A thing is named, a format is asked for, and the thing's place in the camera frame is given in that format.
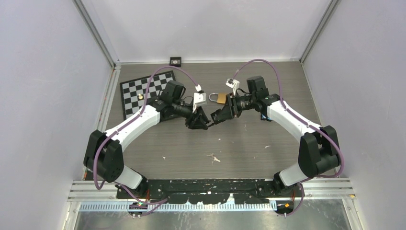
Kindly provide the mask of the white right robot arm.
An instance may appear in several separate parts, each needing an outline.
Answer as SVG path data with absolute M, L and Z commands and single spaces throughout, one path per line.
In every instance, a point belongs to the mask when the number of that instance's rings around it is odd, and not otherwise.
M 271 191 L 274 194 L 287 196 L 300 182 L 342 166 L 336 130 L 296 113 L 279 95 L 269 93 L 262 76 L 248 78 L 248 91 L 243 95 L 237 93 L 237 80 L 228 79 L 226 85 L 233 91 L 226 95 L 224 107 L 211 113 L 215 125 L 254 109 L 262 117 L 278 123 L 299 142 L 297 162 L 273 176 Z

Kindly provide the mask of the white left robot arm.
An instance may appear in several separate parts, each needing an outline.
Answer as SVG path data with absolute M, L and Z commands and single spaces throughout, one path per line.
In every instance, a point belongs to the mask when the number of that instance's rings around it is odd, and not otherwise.
M 207 96 L 200 85 L 195 88 L 192 102 L 185 103 L 182 100 L 184 85 L 170 80 L 158 96 L 148 99 L 146 105 L 116 127 L 104 132 L 93 131 L 83 164 L 92 170 L 94 180 L 101 177 L 108 183 L 122 184 L 133 197 L 142 198 L 147 192 L 146 179 L 125 166 L 123 152 L 142 133 L 170 116 L 184 117 L 189 129 L 207 130 L 210 121 L 202 108 Z

